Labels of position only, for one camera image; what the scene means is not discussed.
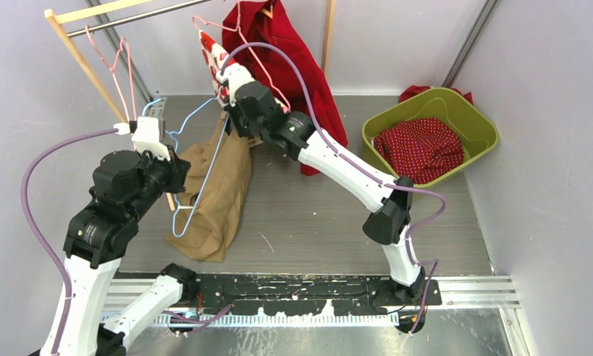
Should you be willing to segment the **blue wire hanger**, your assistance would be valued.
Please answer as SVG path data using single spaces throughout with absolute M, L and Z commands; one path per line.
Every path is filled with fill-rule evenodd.
M 184 133 L 185 128 L 186 128 L 186 125 L 187 125 L 189 119 L 192 116 L 194 116 L 195 114 L 197 114 L 200 110 L 202 110 L 210 102 L 216 101 L 216 100 L 217 100 L 216 97 L 211 97 L 208 100 L 206 100 L 205 102 L 203 102 L 201 105 L 199 105 L 197 108 L 195 108 L 193 111 L 191 111 L 183 119 L 183 122 L 179 126 L 179 129 L 178 130 L 169 131 L 168 129 L 164 128 L 164 136 L 169 137 L 173 141 L 173 143 L 174 143 L 174 151 L 175 152 L 177 152 L 177 149 L 179 147 L 179 140 L 177 139 L 177 137 Z M 217 141 L 217 144 L 216 144 L 215 149 L 213 150 L 213 156 L 212 156 L 211 161 L 210 161 L 209 166 L 208 166 L 208 172 L 207 172 L 207 174 L 205 175 L 205 178 L 202 181 L 202 184 L 201 184 L 201 186 L 199 188 L 199 193 L 196 196 L 196 199 L 194 201 L 194 204 L 193 205 L 182 205 L 181 202 L 179 201 L 178 196 L 176 194 L 173 195 L 174 207 L 172 208 L 173 215 L 172 215 L 172 227 L 171 227 L 171 231 L 172 231 L 172 234 L 173 234 L 173 236 L 175 238 L 181 238 L 181 237 L 183 237 L 184 233 L 188 230 L 188 227 L 189 227 L 189 225 L 190 225 L 190 223 L 191 223 L 191 221 L 193 219 L 193 216 L 195 215 L 196 210 L 197 210 L 197 208 L 198 208 L 198 206 L 199 206 L 199 204 L 200 204 L 200 202 L 202 200 L 202 195 L 203 195 L 203 193 L 205 191 L 205 186 L 207 185 L 208 180 L 209 180 L 209 178 L 211 176 L 213 167 L 215 165 L 216 158 L 217 158 L 217 156 L 219 154 L 219 150 L 220 150 L 221 145 L 222 145 L 222 140 L 223 140 L 223 137 L 224 137 L 224 134 L 225 134 L 225 129 L 226 129 L 228 123 L 229 123 L 229 119 L 226 119 L 226 121 L 224 123 L 219 124 L 218 141 Z M 179 213 L 181 211 L 184 211 L 184 210 L 189 210 L 190 212 L 189 212 L 188 218 L 187 218 L 185 224 L 183 225 L 181 231 L 177 231 L 176 230 L 176 218 L 178 217 Z

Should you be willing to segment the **tan brown skirt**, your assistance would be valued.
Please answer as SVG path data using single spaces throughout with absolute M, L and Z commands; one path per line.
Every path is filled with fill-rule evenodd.
M 218 141 L 219 124 L 226 119 L 227 115 L 223 113 L 209 140 L 195 143 L 179 155 L 191 164 L 185 179 L 186 191 L 177 195 L 182 205 L 194 204 Z M 170 231 L 166 240 L 191 260 L 222 263 L 239 229 L 251 174 L 248 140 L 234 131 L 225 131 L 211 176 L 188 230 L 181 238 L 175 238 Z M 181 231 L 189 212 L 179 213 L 177 231 Z

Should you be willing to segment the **red polka dot skirt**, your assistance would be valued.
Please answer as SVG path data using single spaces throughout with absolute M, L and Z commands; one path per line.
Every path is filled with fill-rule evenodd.
M 436 117 L 400 122 L 372 139 L 376 152 L 395 173 L 425 185 L 464 162 L 458 135 Z

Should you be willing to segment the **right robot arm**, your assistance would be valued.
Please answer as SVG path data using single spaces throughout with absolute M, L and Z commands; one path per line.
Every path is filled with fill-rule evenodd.
M 258 81 L 233 91 L 225 110 L 238 134 L 259 137 L 352 193 L 369 212 L 362 230 L 382 246 L 396 299 L 410 305 L 421 297 L 425 270 L 414 262 L 414 248 L 405 240 L 411 221 L 409 190 L 413 184 L 409 178 L 396 178 L 367 164 L 327 131 L 318 131 L 307 114 L 285 111 L 270 89 Z

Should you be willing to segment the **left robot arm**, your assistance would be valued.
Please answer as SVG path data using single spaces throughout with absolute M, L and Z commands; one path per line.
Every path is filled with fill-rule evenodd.
M 38 355 L 126 355 L 159 314 L 196 301 L 196 273 L 171 263 L 133 302 L 102 320 L 110 284 L 140 219 L 161 195 L 185 189 L 190 163 L 169 145 L 164 152 L 161 158 L 150 151 L 114 151 L 94 170 L 91 201 L 70 220 L 63 246 L 72 290 L 62 293 Z

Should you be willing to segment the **poppy print white skirt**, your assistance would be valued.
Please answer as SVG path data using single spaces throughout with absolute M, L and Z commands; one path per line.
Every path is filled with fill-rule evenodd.
M 216 73 L 223 72 L 228 65 L 236 64 L 238 62 L 235 59 L 228 59 L 229 52 L 202 30 L 199 31 L 199 42 L 203 58 L 211 75 L 213 90 L 216 94 L 217 101 L 219 102 L 219 83 L 216 80 Z M 223 109 L 226 111 L 229 108 L 234 108 L 234 106 L 227 106 Z

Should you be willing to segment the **crumpled red cloth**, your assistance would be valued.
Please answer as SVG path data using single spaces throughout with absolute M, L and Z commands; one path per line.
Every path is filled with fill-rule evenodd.
M 414 96 L 417 96 L 427 90 L 432 89 L 432 87 L 430 86 L 419 86 L 419 85 L 411 85 L 408 88 L 406 88 L 399 97 L 399 102 L 404 102 L 407 99 L 410 99 Z M 467 93 L 462 93 L 460 90 L 456 89 L 456 88 L 452 88 L 452 90 L 456 93 L 458 93 L 459 95 L 461 95 L 465 100 L 467 100 L 471 105 L 474 104 L 473 101 L 473 95 L 472 92 L 469 91 Z

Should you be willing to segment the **wooden clothes rack frame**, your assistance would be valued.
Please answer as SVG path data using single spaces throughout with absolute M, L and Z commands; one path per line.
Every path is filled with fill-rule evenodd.
M 123 9 L 120 11 L 115 11 L 115 12 L 109 13 L 109 16 L 111 17 L 111 19 L 119 19 L 121 17 L 131 16 L 131 15 L 134 15 L 137 13 L 143 13 L 145 11 L 155 10 L 160 7 L 166 7 L 166 6 L 169 6 L 172 4 L 178 4 L 181 2 L 184 2 L 184 1 L 148 1 L 147 3 L 140 4 L 136 7 L 131 7 L 131 8 L 127 8 L 127 9 Z M 87 6 L 85 4 L 85 1 L 80 1 L 78 4 L 78 8 L 76 10 L 65 12 L 65 13 L 76 13 L 77 10 L 83 10 L 83 9 L 87 9 Z M 96 73 L 92 64 L 86 59 L 85 53 L 76 44 L 75 39 L 79 38 L 80 36 L 75 37 L 75 38 L 69 38 L 67 36 L 67 33 L 74 31 L 74 30 L 82 30 L 85 28 L 86 25 L 89 27 L 96 26 L 97 25 L 96 21 L 94 20 L 93 17 L 91 17 L 91 18 L 82 19 L 82 20 L 79 20 L 76 22 L 59 24 L 57 22 L 56 17 L 58 15 L 62 15 L 62 14 L 57 14 L 52 9 L 47 9 L 44 12 L 44 17 L 46 18 L 49 25 L 52 27 L 53 31 L 59 37 L 59 39 L 61 40 L 63 45 L 67 48 L 70 55 L 76 61 L 78 66 L 82 69 L 82 71 L 85 73 L 87 78 L 90 80 L 91 84 L 94 86 L 94 88 L 101 95 L 101 97 L 106 102 L 108 107 L 113 111 L 113 114 L 115 115 L 115 117 L 118 118 L 121 122 L 123 122 L 122 119 L 124 118 L 124 114 L 121 113 L 122 104 L 120 103 L 119 99 L 115 100 L 113 98 L 113 94 L 107 88 L 105 88 L 105 84 L 103 82 L 102 77 Z M 118 29 L 119 27 L 123 27 L 125 25 L 127 25 L 127 24 L 122 24 L 122 25 L 116 26 L 116 29 Z M 146 67 L 143 69 L 138 67 L 138 63 L 140 61 L 142 61 L 143 58 L 141 57 L 141 53 L 139 52 L 139 47 L 137 45 L 131 48 L 130 56 L 132 57 L 132 60 L 133 60 L 134 64 L 136 65 L 136 68 L 137 68 L 139 74 L 142 76 L 142 78 L 145 81 L 145 84 L 148 87 L 148 93 L 152 96 L 151 101 L 156 99 L 157 96 L 159 95 L 159 91 L 158 91 L 157 86 L 154 83 L 150 84 L 148 82 L 148 69 Z M 126 98 L 127 102 L 130 103 L 130 88 L 129 88 L 129 81 L 127 78 L 127 71 L 124 70 L 121 65 L 119 65 L 117 67 L 116 76 L 120 82 L 120 85 L 122 86 L 122 90 L 124 91 L 125 98 Z M 146 103 L 150 102 L 150 101 L 144 100 L 141 97 L 138 88 L 135 89 L 135 96 L 136 96 L 136 104 L 139 102 L 139 100 L 142 100 L 143 102 L 146 102 Z

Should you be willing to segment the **metal clothes rail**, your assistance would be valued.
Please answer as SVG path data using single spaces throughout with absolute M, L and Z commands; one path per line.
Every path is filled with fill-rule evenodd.
M 178 4 L 172 4 L 166 7 L 160 7 L 155 10 L 145 11 L 143 13 L 137 13 L 131 16 L 121 17 L 119 19 L 109 19 L 108 13 L 115 12 L 126 7 L 133 7 L 140 4 L 140 1 L 121 1 L 121 3 L 114 4 L 113 2 L 107 4 L 97 5 L 95 7 L 89 7 L 83 10 L 77 10 L 76 13 L 65 13 L 56 17 L 59 24 L 66 24 L 70 22 L 76 22 L 82 19 L 91 17 L 105 17 L 103 22 L 99 22 L 96 26 L 89 27 L 88 29 L 74 30 L 67 33 L 69 38 L 75 38 L 78 36 L 84 36 L 91 32 L 97 32 L 100 30 L 110 29 L 122 24 L 129 24 L 131 22 L 137 22 L 143 19 L 149 19 L 154 16 L 171 13 L 177 10 L 182 10 L 188 7 L 196 6 L 199 4 L 207 3 L 207 0 L 198 1 L 184 1 Z

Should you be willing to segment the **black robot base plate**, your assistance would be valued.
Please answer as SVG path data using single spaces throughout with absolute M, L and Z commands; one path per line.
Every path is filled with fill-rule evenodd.
M 106 294 L 104 312 L 135 320 L 170 309 L 199 312 L 207 320 L 224 308 L 242 317 L 362 317 L 409 313 L 421 304 L 440 306 L 436 280 L 427 295 L 409 297 L 380 275 L 198 274 L 193 293 L 179 297 L 176 283 L 157 283 L 156 274 L 118 274 Z

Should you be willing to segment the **aluminium corner rail right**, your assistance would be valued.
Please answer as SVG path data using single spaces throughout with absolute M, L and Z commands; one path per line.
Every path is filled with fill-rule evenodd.
M 457 77 L 459 76 L 464 64 L 474 49 L 477 41 L 480 39 L 483 31 L 491 20 L 496 9 L 499 7 L 501 0 L 485 0 L 479 13 L 475 17 L 472 26 L 463 41 L 462 46 L 457 52 L 454 61 L 449 68 L 445 79 L 443 80 L 442 87 L 452 88 Z

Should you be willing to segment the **aluminium floor rail front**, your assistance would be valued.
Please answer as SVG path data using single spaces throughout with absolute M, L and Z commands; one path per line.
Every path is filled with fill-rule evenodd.
M 427 306 L 428 311 L 453 310 L 455 312 L 473 309 L 517 309 L 520 306 L 514 286 L 509 277 L 436 277 L 443 303 L 440 306 Z M 224 308 L 207 320 L 200 319 L 200 313 L 172 311 L 173 314 L 160 314 L 149 321 L 150 327 L 171 327 L 175 329 L 192 329 L 207 323 L 214 328 L 229 327 L 349 327 L 349 326 L 399 326 L 407 330 L 412 326 L 413 318 L 419 308 L 411 312 L 399 311 L 395 316 L 362 316 L 362 317 L 242 317 L 232 316 L 228 308 Z

